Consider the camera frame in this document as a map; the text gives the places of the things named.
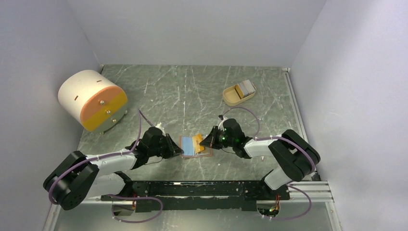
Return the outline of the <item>tan leather card holder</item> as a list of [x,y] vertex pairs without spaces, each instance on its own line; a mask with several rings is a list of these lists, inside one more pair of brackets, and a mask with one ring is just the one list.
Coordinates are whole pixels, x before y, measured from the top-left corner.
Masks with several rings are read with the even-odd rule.
[[206,136],[197,134],[192,137],[179,136],[179,145],[183,150],[180,155],[184,158],[198,158],[198,157],[210,157],[213,155],[212,150],[200,145],[200,142],[204,140]]

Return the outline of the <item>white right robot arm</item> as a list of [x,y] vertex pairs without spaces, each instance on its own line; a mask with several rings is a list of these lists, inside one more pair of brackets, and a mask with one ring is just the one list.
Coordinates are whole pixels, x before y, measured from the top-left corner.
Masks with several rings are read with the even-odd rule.
[[244,159],[274,157],[278,166],[262,178],[263,184],[259,187],[265,199],[272,199],[278,188],[287,183],[302,181],[321,161],[319,153],[292,129],[279,136],[251,138],[233,118],[224,120],[221,126],[214,126],[200,145],[217,150],[230,147]]

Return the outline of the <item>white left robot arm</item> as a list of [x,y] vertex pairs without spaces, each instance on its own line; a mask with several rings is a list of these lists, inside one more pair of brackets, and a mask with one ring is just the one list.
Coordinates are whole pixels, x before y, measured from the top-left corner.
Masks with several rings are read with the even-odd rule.
[[75,208],[84,199],[103,195],[127,200],[136,193],[133,180],[124,173],[126,170],[137,169],[154,156],[169,159],[183,153],[169,134],[150,127],[120,151],[99,155],[71,152],[44,180],[43,188],[49,200],[64,210]]

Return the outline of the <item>stack of credit cards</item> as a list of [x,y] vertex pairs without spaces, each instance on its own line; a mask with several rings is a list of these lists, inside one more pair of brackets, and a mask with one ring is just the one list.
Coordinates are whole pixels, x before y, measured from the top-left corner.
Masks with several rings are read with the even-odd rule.
[[256,92],[256,89],[252,82],[247,79],[235,85],[235,90],[238,93],[240,99],[243,99]]

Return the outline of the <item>beige oval tray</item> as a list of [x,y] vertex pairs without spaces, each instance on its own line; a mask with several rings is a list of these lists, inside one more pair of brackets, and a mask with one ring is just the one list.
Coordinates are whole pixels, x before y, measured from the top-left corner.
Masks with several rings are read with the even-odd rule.
[[241,99],[241,98],[239,97],[238,93],[236,92],[236,90],[235,90],[235,85],[224,89],[224,90],[223,90],[223,93],[222,93],[222,99],[223,99],[223,101],[224,101],[228,106],[237,106],[237,105],[239,105],[239,104],[241,104],[241,103],[243,103],[243,102],[245,102],[245,101],[251,99],[252,97],[255,96],[255,93],[256,93],[256,87],[255,87],[254,84],[252,84],[252,85],[253,85],[253,87],[254,87],[254,89],[255,89],[255,92],[254,92],[253,94],[248,95],[247,97],[245,97],[245,98],[243,98],[243,99]]

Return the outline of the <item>white cylindrical drawer unit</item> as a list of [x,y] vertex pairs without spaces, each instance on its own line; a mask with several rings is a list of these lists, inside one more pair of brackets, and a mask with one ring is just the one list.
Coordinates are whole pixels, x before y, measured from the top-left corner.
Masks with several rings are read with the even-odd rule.
[[94,70],[68,78],[58,91],[60,105],[85,130],[104,134],[128,112],[125,91]]

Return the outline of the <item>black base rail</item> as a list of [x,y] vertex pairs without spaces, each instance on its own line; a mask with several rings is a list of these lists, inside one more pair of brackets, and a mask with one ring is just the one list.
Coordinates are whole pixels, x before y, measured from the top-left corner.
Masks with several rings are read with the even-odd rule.
[[289,200],[288,187],[270,189],[261,180],[142,181],[126,179],[120,196],[141,197],[136,212],[196,209],[257,211],[257,203]]

